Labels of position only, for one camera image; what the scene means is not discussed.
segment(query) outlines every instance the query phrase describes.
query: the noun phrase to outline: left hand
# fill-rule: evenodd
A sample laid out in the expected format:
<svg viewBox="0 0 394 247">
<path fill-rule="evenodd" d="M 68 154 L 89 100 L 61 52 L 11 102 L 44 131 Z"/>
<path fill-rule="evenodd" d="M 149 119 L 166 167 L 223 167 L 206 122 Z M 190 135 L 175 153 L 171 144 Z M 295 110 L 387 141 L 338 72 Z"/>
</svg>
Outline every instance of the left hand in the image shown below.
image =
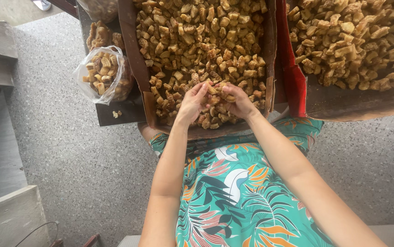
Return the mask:
<svg viewBox="0 0 394 247">
<path fill-rule="evenodd" d="M 202 104 L 207 88 L 208 82 L 202 82 L 189 89 L 183 98 L 175 123 L 190 125 L 197 119 L 203 109 L 209 108 L 208 104 Z"/>
</svg>

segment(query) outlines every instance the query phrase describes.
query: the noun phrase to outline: green floral dress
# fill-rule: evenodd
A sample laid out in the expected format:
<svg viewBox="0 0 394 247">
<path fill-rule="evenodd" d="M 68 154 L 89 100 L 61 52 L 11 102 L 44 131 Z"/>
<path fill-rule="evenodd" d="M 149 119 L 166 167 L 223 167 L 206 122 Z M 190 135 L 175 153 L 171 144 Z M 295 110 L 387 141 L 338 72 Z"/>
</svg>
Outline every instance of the green floral dress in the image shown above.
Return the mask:
<svg viewBox="0 0 394 247">
<path fill-rule="evenodd" d="M 273 123 L 305 155 L 322 124 L 307 118 Z M 150 140 L 158 156 L 167 138 Z M 254 135 L 190 141 L 186 159 L 177 246 L 333 246 L 273 171 Z"/>
</svg>

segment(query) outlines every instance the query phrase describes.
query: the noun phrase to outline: terrazzo floor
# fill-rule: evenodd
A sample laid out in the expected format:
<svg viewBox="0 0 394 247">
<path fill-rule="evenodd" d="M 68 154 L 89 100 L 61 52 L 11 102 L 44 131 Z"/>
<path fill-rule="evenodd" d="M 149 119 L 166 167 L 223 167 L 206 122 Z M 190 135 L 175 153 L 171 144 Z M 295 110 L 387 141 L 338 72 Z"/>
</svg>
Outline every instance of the terrazzo floor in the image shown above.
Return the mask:
<svg viewBox="0 0 394 247">
<path fill-rule="evenodd" d="M 68 247 L 95 233 L 107 247 L 140 234 L 158 159 L 136 124 L 99 127 L 79 93 L 71 78 L 85 56 L 79 21 L 61 13 L 14 34 L 19 61 L 7 104 L 47 220 L 60 222 Z M 367 224 L 394 224 L 394 116 L 327 122 L 308 158 Z"/>
</svg>

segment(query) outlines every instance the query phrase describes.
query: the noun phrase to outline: black wire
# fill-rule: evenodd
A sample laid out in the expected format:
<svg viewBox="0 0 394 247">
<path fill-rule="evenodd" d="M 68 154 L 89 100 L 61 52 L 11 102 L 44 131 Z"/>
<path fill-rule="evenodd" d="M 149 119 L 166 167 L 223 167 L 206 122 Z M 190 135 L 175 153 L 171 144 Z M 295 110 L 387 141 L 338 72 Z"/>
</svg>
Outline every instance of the black wire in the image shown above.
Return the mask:
<svg viewBox="0 0 394 247">
<path fill-rule="evenodd" d="M 33 232 L 35 232 L 35 231 L 37 231 L 38 229 L 40 229 L 40 227 L 45 226 L 45 225 L 50 224 L 50 223 L 54 223 L 54 224 L 57 226 L 57 235 L 55 235 L 54 241 L 52 241 L 51 245 L 49 246 L 49 247 L 51 247 L 52 244 L 55 242 L 55 240 L 57 240 L 57 237 L 58 237 L 58 223 L 57 223 L 57 222 L 53 222 L 53 221 L 44 223 L 44 224 L 42 224 L 41 226 L 35 228 L 34 231 L 30 232 L 24 239 L 22 239 L 22 241 L 20 241 L 20 243 L 18 243 L 18 244 L 15 245 L 14 247 L 17 247 L 19 244 L 21 244 L 27 237 L 29 237 L 29 235 L 31 235 Z"/>
</svg>

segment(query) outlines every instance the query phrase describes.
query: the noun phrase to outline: table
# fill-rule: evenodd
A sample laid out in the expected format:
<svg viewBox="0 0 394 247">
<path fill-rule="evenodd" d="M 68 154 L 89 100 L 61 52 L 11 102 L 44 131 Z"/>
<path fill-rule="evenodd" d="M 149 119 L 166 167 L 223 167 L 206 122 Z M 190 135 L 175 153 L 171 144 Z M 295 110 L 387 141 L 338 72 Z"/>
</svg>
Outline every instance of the table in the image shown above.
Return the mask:
<svg viewBox="0 0 394 247">
<path fill-rule="evenodd" d="M 89 37 L 90 25 L 93 22 L 89 15 L 77 2 L 78 18 L 80 20 L 81 31 L 83 34 L 84 48 L 86 55 L 89 53 L 89 49 L 86 45 L 86 40 Z M 119 19 L 116 18 L 110 23 L 106 24 L 114 32 L 121 33 L 121 26 L 119 25 Z M 121 111 L 122 116 L 114 118 L 113 111 Z M 98 115 L 98 121 L 100 126 L 111 126 L 118 124 L 130 124 L 146 122 L 145 110 L 142 102 L 142 94 L 139 91 L 137 83 L 134 84 L 132 91 L 128 95 L 126 101 L 121 102 L 110 102 L 110 105 L 96 104 L 96 113 Z"/>
<path fill-rule="evenodd" d="M 89 37 L 90 25 L 92 23 L 92 20 L 78 2 L 77 9 L 78 18 L 81 25 L 81 31 L 83 34 L 84 48 L 87 55 L 89 53 L 89 49 L 87 48 L 86 40 Z M 107 23 L 106 25 L 112 31 L 122 33 L 118 18 L 114 19 L 112 22 Z M 278 112 L 282 112 L 287 107 L 287 97 L 284 92 L 282 65 L 280 62 L 279 53 L 277 53 L 275 60 L 275 87 L 276 94 L 274 109 Z M 122 116 L 114 118 L 112 113 L 113 111 L 121 111 Z M 137 83 L 134 84 L 134 87 L 126 101 L 111 102 L 110 105 L 96 104 L 96 113 L 98 115 L 98 121 L 100 126 L 146 122 L 142 95 L 139 91 Z"/>
</svg>

